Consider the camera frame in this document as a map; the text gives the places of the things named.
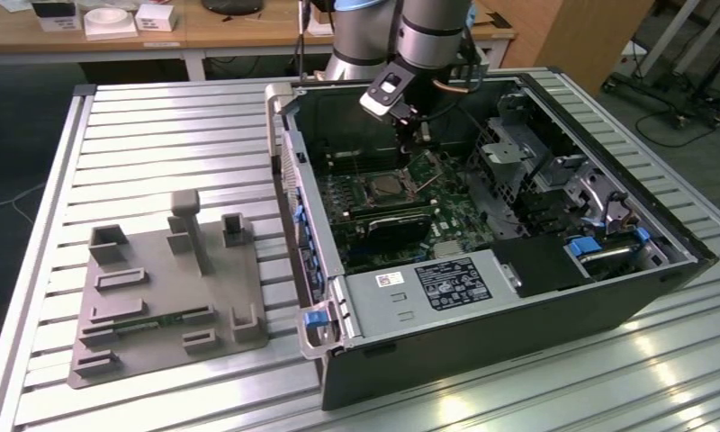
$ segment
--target green circuit board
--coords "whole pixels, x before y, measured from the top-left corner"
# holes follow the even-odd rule
[[[494,241],[463,181],[463,166],[458,158],[427,150],[403,169],[318,179],[348,275],[426,261],[444,250],[470,252]],[[408,223],[391,231],[390,241],[370,241],[375,227],[402,221],[418,222],[419,228]],[[415,241],[400,237],[412,235]]]

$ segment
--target table leg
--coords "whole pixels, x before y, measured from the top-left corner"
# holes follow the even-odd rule
[[[206,81],[206,68],[203,67],[206,51],[203,49],[186,49],[183,57],[190,81]]]
[[[507,47],[510,46],[510,40],[492,40],[491,46],[488,47],[488,70],[499,69],[502,67],[502,60],[504,59],[504,54],[507,54]]]

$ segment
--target blue latch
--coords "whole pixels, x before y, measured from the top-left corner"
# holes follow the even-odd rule
[[[304,214],[304,205],[299,204],[296,211],[294,212],[294,222],[302,220],[302,215]]]
[[[575,238],[570,242],[569,247],[571,248],[571,253],[575,257],[581,257],[585,254],[591,254],[593,252],[603,250],[598,244],[598,241],[593,237]]]
[[[331,324],[327,310],[315,310],[304,314],[304,325],[308,329],[326,327]]]
[[[635,230],[635,235],[638,236],[638,240],[645,243],[651,239],[651,233],[649,230],[643,227],[638,228]]]

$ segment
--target white box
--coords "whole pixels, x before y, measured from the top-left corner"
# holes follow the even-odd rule
[[[40,18],[40,26],[44,32],[69,32],[73,30],[83,30],[83,20],[80,20],[80,13],[73,16],[57,16],[55,18]]]
[[[172,32],[178,15],[168,4],[143,4],[136,13],[136,26],[143,31]]]
[[[139,31],[134,24],[134,15],[123,9],[100,7],[85,13],[85,39],[136,38]]]
[[[631,76],[638,69],[638,65],[643,61],[643,57],[646,57],[646,53],[646,49],[635,42],[630,41],[622,51],[619,62],[614,66],[614,72],[619,72],[626,77]]]

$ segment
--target aluminum profile table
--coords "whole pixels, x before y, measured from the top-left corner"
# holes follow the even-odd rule
[[[720,211],[566,76],[527,70],[720,256]],[[607,333],[319,409],[271,183],[271,81],[111,85],[75,96],[0,338],[0,431],[720,431],[720,262]],[[72,390],[89,229],[155,230],[171,214],[171,191],[191,187],[202,191],[202,220],[228,212],[254,220],[270,345]]]

